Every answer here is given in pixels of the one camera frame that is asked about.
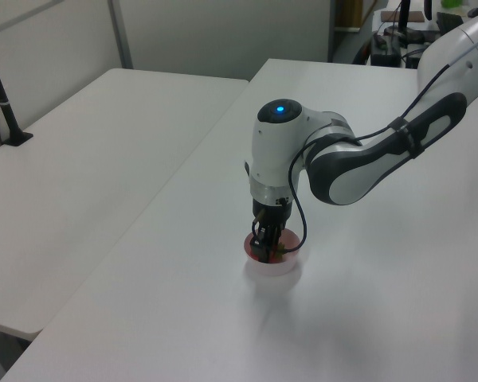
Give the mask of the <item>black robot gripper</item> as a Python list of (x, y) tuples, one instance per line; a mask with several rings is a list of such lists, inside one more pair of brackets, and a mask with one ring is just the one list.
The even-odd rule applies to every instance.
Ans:
[(251, 255), (256, 256), (260, 263), (269, 263), (271, 253), (284, 254), (280, 237), (291, 213), (292, 202), (282, 200), (281, 205), (269, 206), (253, 200), (253, 236), (249, 245)]

